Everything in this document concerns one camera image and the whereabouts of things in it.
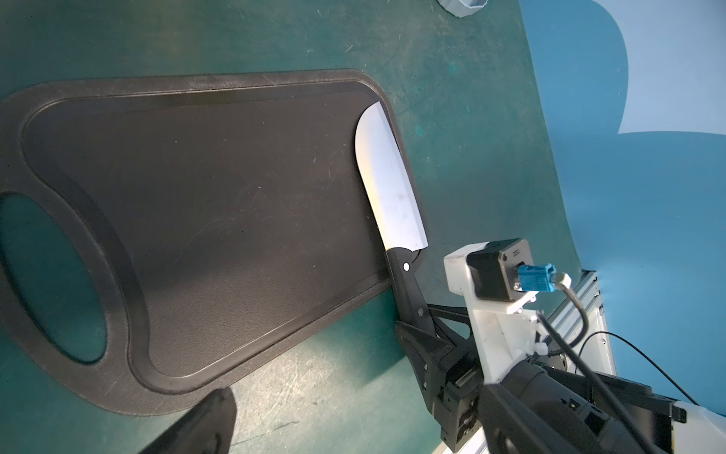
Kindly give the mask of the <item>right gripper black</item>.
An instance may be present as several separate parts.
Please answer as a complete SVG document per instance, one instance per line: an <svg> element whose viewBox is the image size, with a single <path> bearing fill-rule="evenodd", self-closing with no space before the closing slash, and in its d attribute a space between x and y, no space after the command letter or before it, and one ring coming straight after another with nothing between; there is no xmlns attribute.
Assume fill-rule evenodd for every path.
<svg viewBox="0 0 726 454"><path fill-rule="evenodd" d="M472 328L466 308L429 307L435 332L398 321L396 336L419 384L427 410L441 426L442 442L461 450L481 428L478 419L484 374L473 335L464 338L446 322Z"/></svg>

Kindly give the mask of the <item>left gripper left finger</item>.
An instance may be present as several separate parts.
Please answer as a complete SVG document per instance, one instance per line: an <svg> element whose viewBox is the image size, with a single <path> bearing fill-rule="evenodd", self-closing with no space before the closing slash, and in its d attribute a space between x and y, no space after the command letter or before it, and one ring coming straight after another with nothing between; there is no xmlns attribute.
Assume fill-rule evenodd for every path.
<svg viewBox="0 0 726 454"><path fill-rule="evenodd" d="M236 413L232 390L216 389L141 453L229 453Z"/></svg>

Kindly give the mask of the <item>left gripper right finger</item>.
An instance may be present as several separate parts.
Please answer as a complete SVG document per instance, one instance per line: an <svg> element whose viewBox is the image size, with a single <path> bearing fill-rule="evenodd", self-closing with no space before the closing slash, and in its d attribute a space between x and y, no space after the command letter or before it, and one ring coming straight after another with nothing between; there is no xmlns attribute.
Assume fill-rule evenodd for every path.
<svg viewBox="0 0 726 454"><path fill-rule="evenodd" d="M573 446L498 384L482 385L478 419L490 453L572 453Z"/></svg>

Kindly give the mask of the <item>black cutting board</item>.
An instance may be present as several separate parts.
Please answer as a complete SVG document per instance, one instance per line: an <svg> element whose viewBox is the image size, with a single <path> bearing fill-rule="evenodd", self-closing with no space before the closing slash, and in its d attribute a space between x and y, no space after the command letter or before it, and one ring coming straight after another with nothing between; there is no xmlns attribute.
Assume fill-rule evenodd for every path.
<svg viewBox="0 0 726 454"><path fill-rule="evenodd" d="M389 287L355 159L371 77L319 70L39 84L1 103L1 192L55 221L87 270L104 351L73 359L17 270L1 321L111 412L171 414Z"/></svg>

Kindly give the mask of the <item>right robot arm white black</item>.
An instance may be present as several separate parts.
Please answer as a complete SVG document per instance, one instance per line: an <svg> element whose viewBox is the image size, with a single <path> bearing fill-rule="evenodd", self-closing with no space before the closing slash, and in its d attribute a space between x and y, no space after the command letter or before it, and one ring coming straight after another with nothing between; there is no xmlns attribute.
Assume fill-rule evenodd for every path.
<svg viewBox="0 0 726 454"><path fill-rule="evenodd" d="M725 418L646 385L535 359L487 384L463 308L433 306L433 332L397 322L427 410L451 453L722 453Z"/></svg>

